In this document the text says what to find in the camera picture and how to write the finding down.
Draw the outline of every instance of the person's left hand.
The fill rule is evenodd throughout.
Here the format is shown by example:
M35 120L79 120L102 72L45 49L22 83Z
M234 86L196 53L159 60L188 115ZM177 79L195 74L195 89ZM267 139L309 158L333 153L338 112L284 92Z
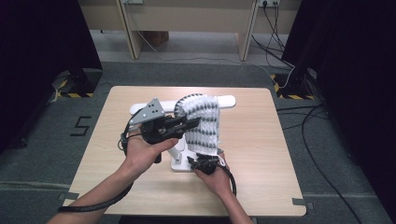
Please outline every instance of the person's left hand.
M139 130L133 131L130 135L137 133L139 133ZM147 171L160 153L174 147L177 142L178 139L172 138L150 145L140 135L130 137L126 159L121 167L128 172L129 176L138 178Z

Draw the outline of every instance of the gray floor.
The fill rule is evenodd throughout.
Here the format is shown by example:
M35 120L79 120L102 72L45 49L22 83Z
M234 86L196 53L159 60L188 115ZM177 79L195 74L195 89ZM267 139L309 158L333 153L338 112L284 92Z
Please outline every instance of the gray floor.
M48 106L29 136L27 148L5 151L0 157L0 223L43 223L62 204L87 146L92 129L114 85L203 85L261 87L272 90L268 74L275 71L266 66L268 74L257 65L268 65L262 50L251 44L245 63L239 61L232 34L170 33L170 40L155 52L148 45L137 61L131 59L123 32L92 31L92 37L104 66L104 75L94 97L59 98ZM281 36L284 42L287 37ZM269 35L256 35L267 44ZM273 58L270 64L282 66ZM191 83L190 74L201 80ZM280 100L274 92L276 108L317 105L320 100ZM292 112L307 113L309 109ZM351 160L326 111L305 124L304 136L324 174L344 195L362 223L391 223L359 166ZM347 206L324 180L304 146L302 114L279 111L279 120L292 162L304 195L307 214L303 217L260 217L258 223L357 223ZM85 135L76 129L89 126ZM118 223L119 216L104 216L101 223Z

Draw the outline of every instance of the person's right hand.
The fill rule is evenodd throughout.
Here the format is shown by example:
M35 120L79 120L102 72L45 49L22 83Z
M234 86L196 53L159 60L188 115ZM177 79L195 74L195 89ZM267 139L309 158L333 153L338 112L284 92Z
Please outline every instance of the person's right hand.
M225 160L224 153L220 153L219 155ZM230 177L228 177L221 168L216 167L215 172L211 175L206 175L197 169L194 169L194 172L204 181L210 191L218 195L220 198L224 194L233 194L230 186Z

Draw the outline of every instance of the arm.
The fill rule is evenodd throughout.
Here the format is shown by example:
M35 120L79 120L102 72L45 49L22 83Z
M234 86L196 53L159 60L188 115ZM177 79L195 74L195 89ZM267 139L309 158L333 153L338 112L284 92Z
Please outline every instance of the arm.
M230 188L230 178L221 168L217 167L212 175L206 175L197 169L195 169L194 172L204 181L210 191L218 195L221 199L232 223L253 223L236 196L233 195Z
M113 199L147 171L161 152L173 147L177 139L168 139L156 145L150 145L141 136L131 137L128 151L120 168L87 194L70 205L85 206L103 203ZM49 223L96 223L106 209L88 213L58 213Z

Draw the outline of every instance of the wall socket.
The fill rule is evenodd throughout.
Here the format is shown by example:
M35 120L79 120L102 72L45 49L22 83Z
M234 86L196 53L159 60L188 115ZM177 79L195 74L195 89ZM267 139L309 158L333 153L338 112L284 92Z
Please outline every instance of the wall socket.
M266 0L266 1L267 1L267 7L274 7L275 3L277 3L278 6L280 4L280 0ZM260 0L259 7L262 7L262 2L264 2L264 0Z

